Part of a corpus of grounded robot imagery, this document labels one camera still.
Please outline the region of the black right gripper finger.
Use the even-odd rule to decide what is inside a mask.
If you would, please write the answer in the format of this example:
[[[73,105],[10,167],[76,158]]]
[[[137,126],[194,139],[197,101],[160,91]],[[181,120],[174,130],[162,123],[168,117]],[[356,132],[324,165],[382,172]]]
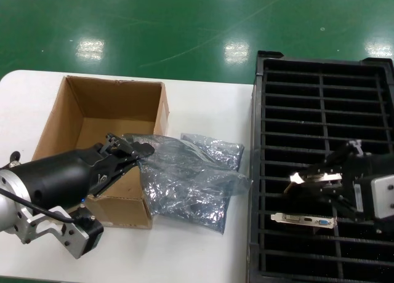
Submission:
[[[346,141],[339,149],[324,158],[322,162],[307,168],[307,175],[320,175],[340,171],[340,166],[352,156],[363,156],[361,140]]]
[[[365,221],[363,213],[357,211],[355,203],[346,196],[341,184],[326,184],[321,187],[320,193],[344,218],[356,223]]]

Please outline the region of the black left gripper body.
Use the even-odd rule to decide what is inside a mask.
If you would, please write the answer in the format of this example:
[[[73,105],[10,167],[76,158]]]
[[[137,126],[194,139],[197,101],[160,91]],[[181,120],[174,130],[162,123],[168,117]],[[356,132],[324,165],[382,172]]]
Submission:
[[[99,192],[109,179],[110,154],[102,144],[74,149],[14,167],[31,202],[44,209],[69,209]]]

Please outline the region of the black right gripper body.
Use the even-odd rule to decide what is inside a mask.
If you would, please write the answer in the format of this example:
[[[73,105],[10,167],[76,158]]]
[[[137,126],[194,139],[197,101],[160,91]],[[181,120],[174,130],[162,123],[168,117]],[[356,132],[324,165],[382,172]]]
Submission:
[[[351,157],[342,165],[342,186],[365,221],[393,224],[393,154]]]

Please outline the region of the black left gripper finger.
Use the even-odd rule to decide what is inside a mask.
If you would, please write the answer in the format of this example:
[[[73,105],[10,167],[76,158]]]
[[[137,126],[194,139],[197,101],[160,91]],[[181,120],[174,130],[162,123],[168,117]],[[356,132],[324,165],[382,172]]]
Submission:
[[[92,168],[90,194],[99,197],[119,181],[121,189],[132,189],[140,186],[140,156],[117,158],[108,156],[97,161]]]
[[[153,155],[155,149],[149,143],[128,142],[114,134],[106,134],[106,141],[98,150],[102,156],[116,156],[126,162],[134,162]]]

